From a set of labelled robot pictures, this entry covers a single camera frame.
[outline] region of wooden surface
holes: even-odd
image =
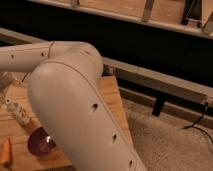
[[[70,0],[52,0],[70,4]],[[146,0],[79,0],[81,6],[142,17]],[[184,0],[155,0],[151,19],[166,23],[181,23]]]
[[[180,24],[185,0],[155,0],[151,19],[155,21]]]
[[[99,90],[117,119],[121,129],[127,136],[127,139],[132,144],[115,77],[103,77],[99,84]],[[43,170],[71,165],[71,162],[58,149],[55,149],[50,155],[41,158],[35,157],[28,152],[26,144],[28,137],[40,126],[40,123],[34,116],[28,103],[26,88],[11,86],[6,96],[19,102],[32,117],[32,123],[30,125],[27,127],[21,127],[5,110],[4,106],[2,106],[0,110],[0,151],[2,149],[3,139],[10,136],[12,139],[13,170]]]
[[[204,25],[213,12],[213,0],[202,0],[202,25]]]

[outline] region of wooden table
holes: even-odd
[[[123,110],[115,77],[103,77],[99,84],[99,90],[127,136],[127,139],[132,144],[128,123]],[[54,150],[54,152],[52,152],[50,155],[40,158],[35,157],[28,152],[26,144],[28,137],[36,128],[40,126],[40,123],[33,114],[28,103],[26,88],[11,86],[6,94],[6,97],[19,102],[32,117],[31,124],[26,127],[21,127],[5,110],[4,106],[2,106],[0,110],[0,151],[2,150],[2,142],[4,138],[10,136],[12,139],[13,153],[12,169],[14,171],[30,171],[71,165],[71,162],[58,149]]]

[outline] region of concrete floor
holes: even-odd
[[[183,130],[190,122],[123,99],[136,151],[149,171],[212,171],[213,145],[201,132]],[[213,130],[201,127],[213,135]],[[52,171],[73,171],[59,168]]]

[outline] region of carrot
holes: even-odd
[[[3,143],[0,163],[2,165],[8,166],[11,164],[11,162],[12,162],[11,140],[10,140],[10,137],[8,137],[5,139]]]

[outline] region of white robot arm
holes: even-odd
[[[83,42],[0,48],[0,70],[32,72],[33,111],[78,171],[145,171],[97,90],[103,63]]]

